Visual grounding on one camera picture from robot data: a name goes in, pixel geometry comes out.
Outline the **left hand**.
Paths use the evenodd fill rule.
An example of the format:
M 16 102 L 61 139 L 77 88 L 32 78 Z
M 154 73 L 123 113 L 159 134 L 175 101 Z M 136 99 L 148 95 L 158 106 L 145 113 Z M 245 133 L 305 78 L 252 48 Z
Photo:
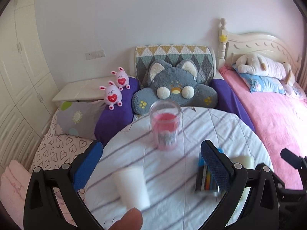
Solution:
M 143 225 L 143 215 L 137 208 L 132 208 L 109 230 L 141 230 Z

